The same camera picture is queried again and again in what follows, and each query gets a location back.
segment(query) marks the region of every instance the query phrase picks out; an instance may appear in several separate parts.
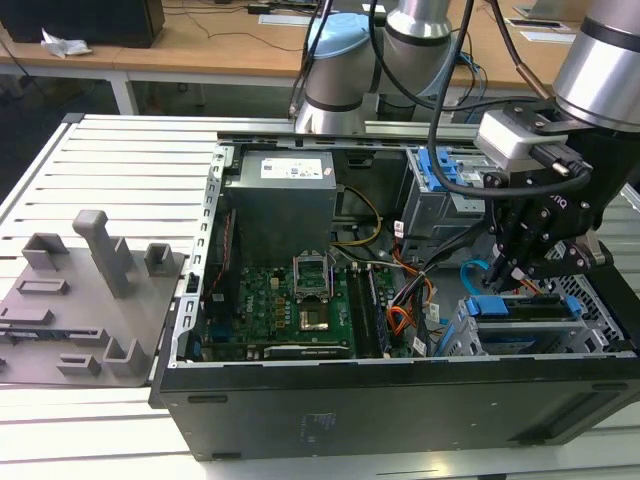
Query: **paper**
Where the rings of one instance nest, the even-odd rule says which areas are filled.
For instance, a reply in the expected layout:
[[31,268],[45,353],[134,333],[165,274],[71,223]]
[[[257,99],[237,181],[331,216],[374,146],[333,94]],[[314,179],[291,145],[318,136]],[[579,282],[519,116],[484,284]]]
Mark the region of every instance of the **paper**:
[[[363,3],[362,9],[365,11],[365,13],[369,13],[371,11],[371,4]],[[376,13],[385,13],[385,12],[386,10],[384,8],[384,5],[376,5]]]
[[44,28],[42,29],[42,38],[40,42],[47,51],[56,57],[65,58],[67,55],[84,55],[91,53],[87,42],[84,40],[65,40],[63,38],[49,35]]
[[530,42],[564,43],[571,45],[576,39],[573,33],[520,32]]
[[263,25],[288,25],[293,27],[306,27],[311,17],[300,15],[260,15],[258,23]]

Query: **white paper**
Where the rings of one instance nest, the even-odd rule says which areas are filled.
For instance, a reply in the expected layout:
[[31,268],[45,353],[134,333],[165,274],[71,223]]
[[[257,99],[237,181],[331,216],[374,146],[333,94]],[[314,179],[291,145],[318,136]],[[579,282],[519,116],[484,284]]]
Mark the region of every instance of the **white paper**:
[[530,42],[563,43],[570,45],[576,39],[573,33],[520,32]]
[[[365,13],[369,13],[371,11],[371,4],[363,3],[362,9],[365,11]],[[376,13],[385,13],[385,12],[386,10],[384,8],[384,5],[376,5]]]
[[54,37],[49,35],[44,28],[42,29],[42,38],[40,45],[56,57],[65,58],[67,55],[91,53],[87,42],[84,40],[65,40],[64,38]]
[[319,158],[265,158],[260,178],[322,180]]
[[427,354],[427,346],[418,337],[413,337],[413,349],[423,357]]
[[306,27],[311,17],[300,15],[260,15],[258,23],[262,25],[288,25],[290,27]]

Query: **black cable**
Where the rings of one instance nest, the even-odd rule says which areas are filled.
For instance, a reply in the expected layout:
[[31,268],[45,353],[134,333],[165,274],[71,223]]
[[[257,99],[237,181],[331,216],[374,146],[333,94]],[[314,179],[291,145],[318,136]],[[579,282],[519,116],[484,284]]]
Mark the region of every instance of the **black cable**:
[[[309,55],[309,52],[310,52],[311,49],[309,49],[307,46],[309,45],[309,38],[311,36],[311,27],[313,27],[313,23],[315,22],[316,17],[318,16],[318,13],[320,12],[320,8],[322,7],[322,3],[323,2],[320,1],[320,0],[317,1],[316,8],[313,10],[313,13],[311,14],[311,21],[309,22],[309,25],[307,26],[307,32],[306,32],[306,34],[304,36],[304,43],[302,44],[302,60],[300,62],[300,70],[298,71],[298,75],[296,76],[296,79],[293,82],[293,86],[291,87],[291,95],[289,96],[289,105],[288,105],[288,111],[287,111],[287,116],[289,118],[291,118],[291,115],[293,113],[291,110],[294,107],[297,108],[297,104],[298,104],[298,101],[300,99],[300,95],[296,96],[296,92],[298,91],[298,84],[304,78],[304,80],[302,80],[302,85],[300,86],[300,89],[302,89],[302,87],[306,83],[306,76],[309,74],[309,71],[311,70],[311,65],[313,64],[313,55]],[[330,10],[331,10],[331,7],[329,7],[329,9],[327,11],[327,17],[329,15],[329,13],[331,13]],[[317,46],[317,41],[319,41],[320,34],[322,33],[322,29],[324,29],[324,23],[322,23],[320,25],[320,29],[318,31],[318,35],[314,39],[314,44],[316,46]]]
[[471,20],[471,14],[473,12],[473,4],[474,0],[467,0],[464,14],[462,16],[462,24],[460,25],[460,34],[458,35],[456,45],[454,47],[454,55],[445,64],[444,82],[442,88],[440,89],[440,92],[438,93],[436,106],[433,111],[433,119],[431,121],[431,124],[429,125],[429,139],[427,142],[427,149],[429,151],[429,157],[433,159],[431,162],[431,166],[433,168],[434,175],[442,184],[442,186],[452,193],[459,193],[460,195],[465,195],[467,197],[483,199],[537,197],[541,195],[551,195],[571,190],[577,190],[584,187],[587,183],[589,183],[589,180],[591,178],[591,174],[586,169],[582,170],[575,178],[553,185],[542,185],[530,188],[501,189],[477,188],[469,187],[467,185],[458,185],[457,183],[450,181],[442,171],[442,166],[437,160],[438,155],[436,152],[438,124],[440,122],[440,115],[443,111],[447,88],[449,87],[449,83],[451,82],[451,77],[453,76],[453,71],[456,66],[456,58],[458,57],[458,55],[460,55],[460,50],[462,49],[462,44],[464,43],[464,36],[469,27],[469,21]]
[[173,12],[166,12],[166,11],[163,11],[163,13],[165,15],[187,15],[187,16],[190,17],[191,14],[193,14],[193,15],[222,15],[222,14],[236,13],[236,12],[239,12],[241,10],[244,10],[245,8],[246,7],[238,7],[236,9],[234,9],[234,10],[226,10],[225,9],[225,10],[213,11],[213,12],[212,11],[209,11],[209,12],[190,12],[188,10],[184,10],[183,12],[180,12],[180,13],[173,13]]
[[[407,90],[405,88],[404,85],[402,85],[402,83],[400,83],[400,81],[396,78],[396,76],[393,74],[393,72],[391,71],[391,69],[389,68],[389,66],[387,65],[387,62],[384,59],[384,54],[382,53],[382,50],[380,49],[380,45],[378,44],[378,41],[376,39],[376,35],[375,35],[375,21],[374,21],[374,16],[375,16],[375,10],[376,10],[376,5],[378,4],[378,0],[372,0],[371,4],[370,4],[370,9],[369,9],[369,40],[371,41],[371,46],[373,48],[373,52],[376,56],[376,59],[378,60],[378,63],[380,63],[380,66],[382,67],[382,70],[384,70],[384,73],[387,75],[387,77],[389,77],[389,80],[391,80],[391,83],[393,83],[393,85],[400,90],[400,92],[402,92],[402,94],[407,97],[409,100],[411,100],[412,102],[420,105],[421,107],[425,107],[428,109],[433,110],[435,108],[434,104],[431,104],[423,99],[421,99],[420,97],[417,97],[416,95],[414,95],[413,93],[411,93],[409,90]],[[461,39],[462,41],[464,41],[464,38],[466,36],[466,29],[464,32],[462,32],[459,36],[458,39]],[[460,49],[457,50],[457,54],[455,54],[453,56],[453,64],[455,67],[455,63],[457,61],[457,57],[460,54]],[[483,102],[477,102],[477,103],[473,103],[470,105],[457,105],[457,106],[452,106],[452,107],[441,107],[441,111],[445,111],[445,112],[460,112],[460,111],[464,111],[464,110],[470,110],[473,108],[478,108],[478,107],[485,107],[485,106],[491,106],[491,105],[500,105],[503,103],[510,103],[510,102],[537,102],[538,99],[534,98],[534,97],[502,97],[502,98],[497,98],[497,99],[493,99],[493,100],[485,100]]]
[[502,12],[500,11],[500,5],[495,0],[489,2],[491,4],[491,8],[493,9],[493,16],[495,17],[495,21],[498,24],[498,30],[500,30],[500,35],[502,35],[502,40],[504,41],[505,47],[507,47],[507,51],[513,60],[513,63],[516,65],[520,65],[522,63],[522,58],[518,54],[516,50],[516,46],[513,44],[513,40],[511,40],[511,35],[509,35],[509,30],[507,30],[507,26],[504,23],[504,17],[502,16]]
[[[211,13],[235,13],[235,12],[237,12],[237,11],[239,11],[239,10],[243,10],[244,8],[245,8],[245,7],[238,8],[238,9],[236,9],[236,10],[232,10],[232,11],[229,11],[229,12],[202,12],[202,13],[201,13],[201,12],[198,12],[196,15],[207,15],[207,14],[211,14]],[[266,45],[269,45],[270,47],[277,48],[278,50],[282,50],[282,51],[285,51],[285,52],[299,52],[300,50],[302,50],[302,49],[300,49],[300,48],[285,48],[285,47],[280,47],[279,45],[274,45],[273,43],[266,41],[264,38],[257,37],[257,36],[255,36],[253,33],[248,33],[248,32],[220,32],[220,33],[209,33],[209,30],[207,30],[207,29],[206,29],[206,28],[205,28],[205,27],[204,27],[200,22],[198,22],[198,21],[197,21],[197,20],[196,20],[192,15],[191,15],[191,12],[187,12],[187,11],[185,10],[185,11],[184,11],[184,14],[185,14],[185,15],[187,15],[187,16],[191,19],[191,21],[192,21],[193,23],[195,23],[195,24],[196,24],[196,26],[197,26],[200,30],[202,30],[203,32],[205,32],[205,33],[207,34],[207,39],[208,39],[208,40],[212,39],[213,37],[222,37],[222,36],[225,36],[225,35],[246,35],[247,37],[254,38],[254,39],[256,39],[256,40],[258,40],[258,41],[260,41],[260,42],[262,42],[262,43],[264,43],[264,44],[266,44]],[[181,14],[181,13],[174,13],[174,14],[172,14],[172,15],[182,15],[182,14]]]
[[38,85],[38,82],[36,82],[36,79],[33,78],[33,76],[31,76],[29,72],[27,72],[27,70],[22,66],[22,64],[13,55],[13,53],[11,53],[11,50],[9,50],[9,47],[7,47],[7,44],[4,43],[4,40],[2,40],[1,37],[0,37],[0,44],[2,45],[2,48],[4,48],[5,51],[9,54],[9,56],[11,57],[11,60],[13,61],[13,63],[15,63],[16,67],[22,70],[22,73],[25,74],[25,76],[29,79],[29,81],[33,83],[33,86],[36,87],[36,89],[40,92],[40,95],[42,95],[45,98],[45,100],[48,100],[49,96],[46,93],[44,93],[44,90],[40,87],[40,85]]

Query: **aluminum profile table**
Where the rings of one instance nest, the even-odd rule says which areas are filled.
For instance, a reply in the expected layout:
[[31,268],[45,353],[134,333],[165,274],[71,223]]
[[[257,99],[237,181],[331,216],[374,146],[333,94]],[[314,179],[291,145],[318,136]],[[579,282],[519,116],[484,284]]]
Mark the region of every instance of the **aluminum profile table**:
[[[369,132],[388,135],[426,128],[368,125]],[[106,210],[111,234],[127,236],[130,248],[160,240],[188,255],[220,130],[289,132],[291,126],[281,120],[95,115],[62,124],[0,207],[0,298],[25,264],[20,250],[31,233],[60,232],[66,244],[82,245],[71,221],[88,205]],[[475,130],[443,126],[439,133],[463,140]],[[600,231],[636,293],[638,206],[640,198],[625,187]],[[183,287],[180,282],[176,296]],[[0,386],[0,478],[640,478],[640,404],[561,447],[198,463],[168,412],[152,410],[148,396],[148,388]]]

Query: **blue cable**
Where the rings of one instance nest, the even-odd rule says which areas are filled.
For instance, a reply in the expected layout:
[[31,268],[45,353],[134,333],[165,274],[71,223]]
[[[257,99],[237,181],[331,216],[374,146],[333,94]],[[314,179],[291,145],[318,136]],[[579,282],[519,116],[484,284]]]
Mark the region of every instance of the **blue cable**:
[[467,270],[469,270],[469,267],[474,265],[482,268],[483,270],[489,270],[489,264],[484,260],[469,260],[460,266],[460,280],[462,280],[464,288],[466,288],[471,295],[482,295],[480,290],[471,285],[471,281],[467,277]]

